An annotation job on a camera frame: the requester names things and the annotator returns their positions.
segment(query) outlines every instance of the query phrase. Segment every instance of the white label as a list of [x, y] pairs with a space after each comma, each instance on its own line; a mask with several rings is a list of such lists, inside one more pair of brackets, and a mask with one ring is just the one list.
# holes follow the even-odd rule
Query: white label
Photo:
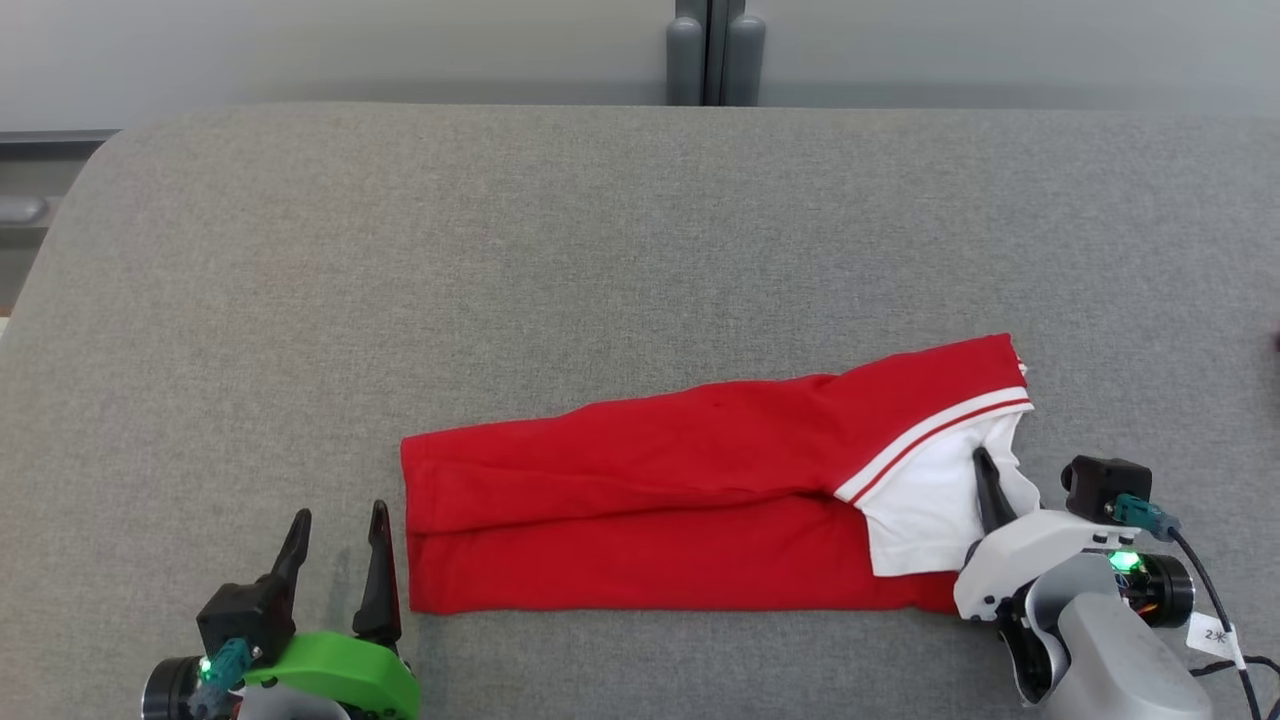
[[1217, 618], [1192, 612], [1192, 621], [1187, 624], [1187, 647], [1216, 655], [1222, 660], [1234, 660], [1231, 639], [1231, 635], [1222, 630]]

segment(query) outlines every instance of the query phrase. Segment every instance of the cable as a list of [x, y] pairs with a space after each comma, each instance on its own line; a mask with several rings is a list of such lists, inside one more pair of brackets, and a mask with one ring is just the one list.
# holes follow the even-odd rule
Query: cable
[[[1190, 560], [1192, 566], [1196, 568], [1196, 574], [1199, 575], [1201, 582], [1204, 583], [1204, 592], [1208, 593], [1208, 600], [1213, 603], [1213, 611], [1217, 612], [1217, 619], [1222, 623], [1222, 630], [1231, 635], [1233, 643], [1238, 643], [1231, 621], [1226, 618], [1226, 609], [1222, 607], [1222, 600], [1217, 597], [1217, 589], [1213, 588], [1213, 580], [1208, 578], [1208, 570], [1204, 569], [1204, 564], [1201, 562], [1199, 556], [1196, 555], [1194, 550], [1192, 550], [1190, 543], [1187, 542], [1187, 538], [1183, 537], [1179, 528], [1169, 528], [1169, 537], [1171, 537], [1174, 542], [1178, 543], [1178, 547], [1183, 548], [1183, 552], [1187, 553], [1187, 559]], [[1238, 653], [1239, 644], [1235, 644], [1235, 648]], [[1240, 674], [1240, 684], [1244, 685], [1244, 698], [1249, 702], [1249, 715], [1253, 716], [1253, 720], [1262, 720], [1262, 710], [1258, 707], [1258, 694], [1253, 691], [1253, 680], [1249, 679], [1249, 669], [1239, 667], [1238, 670]]]
[[[1249, 665], [1266, 665], [1267, 667], [1275, 670], [1276, 675], [1280, 675], [1280, 664], [1276, 664], [1275, 660], [1271, 660], [1270, 657], [1266, 657], [1263, 655], [1245, 655], [1244, 661], [1248, 662]], [[1206, 675], [1212, 675], [1213, 673], [1221, 673], [1228, 667], [1235, 667], [1235, 662], [1231, 660], [1220, 660], [1219, 662], [1210, 662], [1203, 667], [1196, 667], [1194, 670], [1190, 670], [1190, 674], [1193, 678], [1203, 678]], [[1280, 720], [1280, 700], [1277, 700], [1276, 703], [1271, 706], [1271, 712], [1267, 712], [1267, 720]]]

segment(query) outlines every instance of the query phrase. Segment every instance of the gray table surface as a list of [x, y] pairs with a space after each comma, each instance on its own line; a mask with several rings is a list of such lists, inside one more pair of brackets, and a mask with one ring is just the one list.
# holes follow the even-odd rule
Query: gray table surface
[[[1047, 502], [1075, 454], [1151, 465], [1245, 650], [1277, 655], [1277, 191], [1280, 124], [1248, 119], [278, 105], [127, 131], [0, 341], [0, 716], [134, 716], [301, 506], [298, 624], [347, 626], [402, 436], [1002, 331]], [[914, 611], [407, 616], [402, 647], [429, 719], [1028, 716], [992, 630]]]

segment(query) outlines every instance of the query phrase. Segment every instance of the teal connector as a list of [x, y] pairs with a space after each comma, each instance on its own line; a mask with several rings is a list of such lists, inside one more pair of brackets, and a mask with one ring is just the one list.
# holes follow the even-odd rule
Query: teal connector
[[1153, 502], [1129, 493], [1116, 497], [1115, 502], [1107, 510], [1115, 521], [1124, 523], [1132, 528], [1142, 528], [1160, 542], [1174, 542], [1170, 530], [1183, 527], [1175, 515], [1165, 512]]
[[253, 651], [244, 638], [232, 638], [223, 643], [212, 659], [200, 661], [200, 687], [191, 696], [188, 706], [195, 720], [218, 715], [227, 698], [227, 692], [244, 679], [244, 673], [253, 664]]

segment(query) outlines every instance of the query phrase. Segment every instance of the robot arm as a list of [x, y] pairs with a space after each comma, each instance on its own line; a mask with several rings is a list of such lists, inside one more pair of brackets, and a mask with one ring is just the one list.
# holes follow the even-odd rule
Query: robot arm
[[1142, 532], [1112, 519], [1116, 500], [1147, 500], [1149, 470], [1076, 457], [1064, 471], [1071, 512], [1011, 519], [998, 473], [974, 454], [987, 536], [955, 584], [960, 615], [992, 621], [1025, 705], [1051, 720], [1210, 720], [1204, 691], [1152, 633], [1180, 626], [1194, 587], [1174, 557], [1110, 553]]
[[415, 720], [421, 691], [399, 659], [399, 596], [387, 503], [374, 503], [369, 577], [355, 637], [296, 634], [293, 592], [311, 512], [300, 510], [275, 566], [228, 583], [197, 615], [204, 657], [172, 657], [151, 673], [142, 720]]

